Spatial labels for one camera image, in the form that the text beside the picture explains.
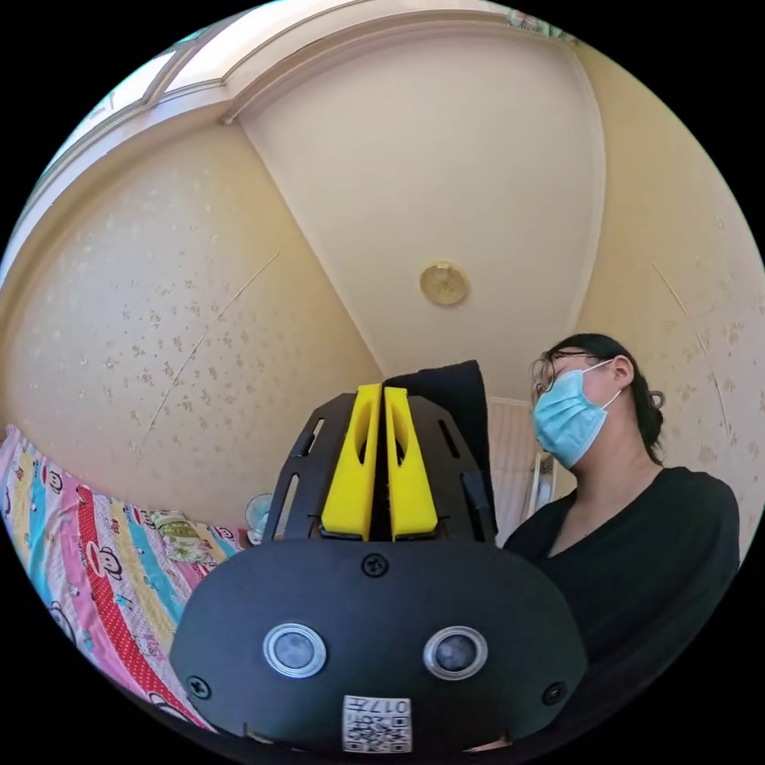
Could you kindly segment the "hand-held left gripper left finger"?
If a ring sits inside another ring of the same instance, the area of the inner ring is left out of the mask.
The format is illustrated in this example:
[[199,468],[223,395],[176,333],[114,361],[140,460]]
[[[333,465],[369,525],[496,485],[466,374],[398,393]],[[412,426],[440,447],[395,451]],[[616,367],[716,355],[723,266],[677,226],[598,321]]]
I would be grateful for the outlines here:
[[326,536],[369,540],[382,385],[358,388],[321,514]]

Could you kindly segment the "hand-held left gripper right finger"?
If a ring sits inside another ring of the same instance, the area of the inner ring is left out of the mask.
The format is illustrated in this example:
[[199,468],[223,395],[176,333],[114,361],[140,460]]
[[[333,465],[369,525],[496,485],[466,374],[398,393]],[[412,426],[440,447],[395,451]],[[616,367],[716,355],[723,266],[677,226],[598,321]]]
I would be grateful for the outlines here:
[[390,529],[394,540],[432,536],[437,512],[405,389],[384,389]]

